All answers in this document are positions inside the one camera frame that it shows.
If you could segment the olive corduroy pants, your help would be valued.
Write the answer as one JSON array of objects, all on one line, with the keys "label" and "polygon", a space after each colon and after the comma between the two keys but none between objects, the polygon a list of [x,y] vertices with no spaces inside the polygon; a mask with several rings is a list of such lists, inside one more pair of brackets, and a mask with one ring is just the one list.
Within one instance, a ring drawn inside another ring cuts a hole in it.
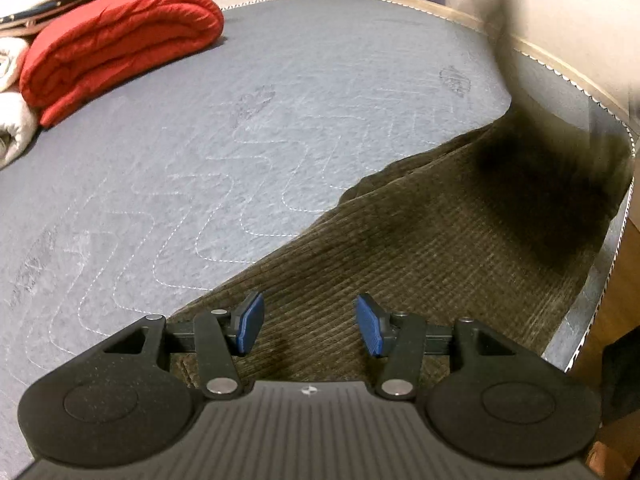
[{"label": "olive corduroy pants", "polygon": [[435,324],[476,318],[544,350],[631,184],[630,139],[604,110],[577,127],[526,89],[512,44],[518,0],[472,3],[510,93],[506,112],[362,178],[170,325],[261,292],[265,322],[239,364],[246,380],[371,377],[352,306],[360,292]]}]

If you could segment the white folded blanket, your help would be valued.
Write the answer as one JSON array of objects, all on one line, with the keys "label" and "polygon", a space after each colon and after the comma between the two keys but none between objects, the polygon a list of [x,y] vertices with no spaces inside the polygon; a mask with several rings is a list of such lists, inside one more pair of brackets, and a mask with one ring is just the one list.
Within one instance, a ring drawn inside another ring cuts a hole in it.
[{"label": "white folded blanket", "polygon": [[1,38],[1,168],[23,154],[38,129],[38,114],[18,88],[28,50],[24,38]]}]

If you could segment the red folded quilt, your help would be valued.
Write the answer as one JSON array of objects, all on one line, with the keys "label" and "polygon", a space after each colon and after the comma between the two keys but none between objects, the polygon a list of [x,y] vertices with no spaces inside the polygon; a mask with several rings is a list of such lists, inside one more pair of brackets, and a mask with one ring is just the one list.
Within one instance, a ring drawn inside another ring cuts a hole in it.
[{"label": "red folded quilt", "polygon": [[213,0],[93,0],[37,35],[20,91],[50,128],[122,82],[211,46],[223,30]]}]

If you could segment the grey quilted mattress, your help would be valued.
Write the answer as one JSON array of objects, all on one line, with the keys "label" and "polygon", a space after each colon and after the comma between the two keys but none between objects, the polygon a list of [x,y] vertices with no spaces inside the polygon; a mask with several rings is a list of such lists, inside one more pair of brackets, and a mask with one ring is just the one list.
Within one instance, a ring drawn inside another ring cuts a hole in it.
[{"label": "grey quilted mattress", "polygon": [[[610,112],[521,55],[577,127]],[[1,173],[1,474],[34,458],[38,380],[102,342],[140,344],[291,243],[362,178],[502,116],[486,29],[383,0],[224,11],[211,46],[43,128]]]}]

